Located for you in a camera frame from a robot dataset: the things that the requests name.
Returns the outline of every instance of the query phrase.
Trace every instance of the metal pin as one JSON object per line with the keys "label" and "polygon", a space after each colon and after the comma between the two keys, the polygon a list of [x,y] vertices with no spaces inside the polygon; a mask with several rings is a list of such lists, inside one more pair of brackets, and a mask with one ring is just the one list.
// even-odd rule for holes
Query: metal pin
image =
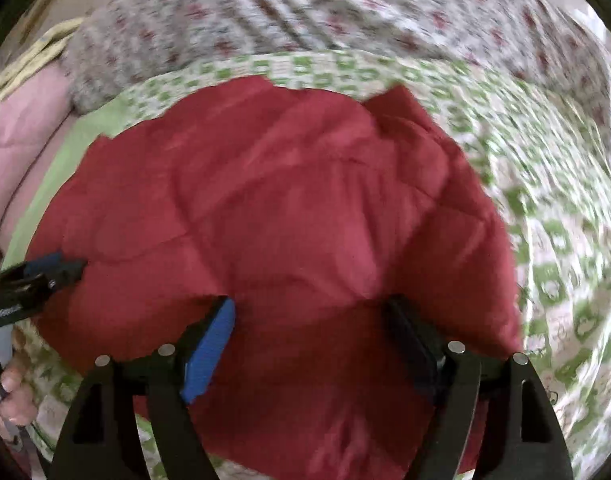
{"label": "metal pin", "polygon": [[514,355],[512,355],[512,359],[514,360],[514,362],[517,365],[527,365],[529,362],[529,359],[527,358],[527,355],[525,355],[524,353],[521,352],[517,352]]}
{"label": "metal pin", "polygon": [[462,354],[465,352],[465,345],[460,341],[450,341],[447,344],[447,349],[453,354]]}
{"label": "metal pin", "polygon": [[109,362],[110,362],[109,355],[99,355],[96,358],[94,364],[98,366],[99,368],[101,368],[101,367],[109,365]]}
{"label": "metal pin", "polygon": [[159,355],[162,357],[169,357],[174,352],[176,352],[176,348],[172,343],[165,343],[165,345],[159,347]]}

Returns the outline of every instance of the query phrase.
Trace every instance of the finger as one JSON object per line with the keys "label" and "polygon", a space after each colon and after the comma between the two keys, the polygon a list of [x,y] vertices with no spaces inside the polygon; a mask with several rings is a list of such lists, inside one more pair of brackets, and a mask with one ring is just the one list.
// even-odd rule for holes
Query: finger
{"label": "finger", "polygon": [[18,426],[32,422],[37,413],[32,388],[28,384],[23,384],[18,390],[14,390],[0,403],[0,414]]}
{"label": "finger", "polygon": [[29,364],[29,357],[25,352],[14,354],[14,357],[0,375],[0,384],[6,392],[13,392],[21,386]]}
{"label": "finger", "polygon": [[18,326],[15,326],[12,330],[12,346],[15,350],[22,350],[25,348],[26,337]]}

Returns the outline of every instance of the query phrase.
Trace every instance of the wrinkled red garment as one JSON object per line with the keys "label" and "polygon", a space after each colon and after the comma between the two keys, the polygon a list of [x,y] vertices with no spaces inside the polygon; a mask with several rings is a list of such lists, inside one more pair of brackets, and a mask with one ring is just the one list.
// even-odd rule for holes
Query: wrinkled red garment
{"label": "wrinkled red garment", "polygon": [[[402,292],[446,336],[520,347],[503,223],[404,87],[361,104],[260,77],[205,88],[99,139],[30,257],[89,260],[41,334],[80,372],[173,342],[206,295],[237,322],[191,407],[208,452],[278,480],[399,480],[431,408],[383,329]],[[476,418],[461,469],[480,445]]]}

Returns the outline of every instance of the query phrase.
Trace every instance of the red cloth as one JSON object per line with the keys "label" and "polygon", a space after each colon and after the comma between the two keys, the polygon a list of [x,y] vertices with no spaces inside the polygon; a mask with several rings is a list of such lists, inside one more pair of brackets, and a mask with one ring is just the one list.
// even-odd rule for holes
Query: red cloth
{"label": "red cloth", "polygon": [[[174,341],[227,294],[237,324],[191,407],[205,448],[278,480],[399,480],[431,415],[388,340],[402,292],[445,335],[520,347],[503,223],[403,87],[361,104],[259,77],[99,139],[30,257],[89,259],[41,334],[80,372]],[[469,468],[481,419],[462,468]]]}

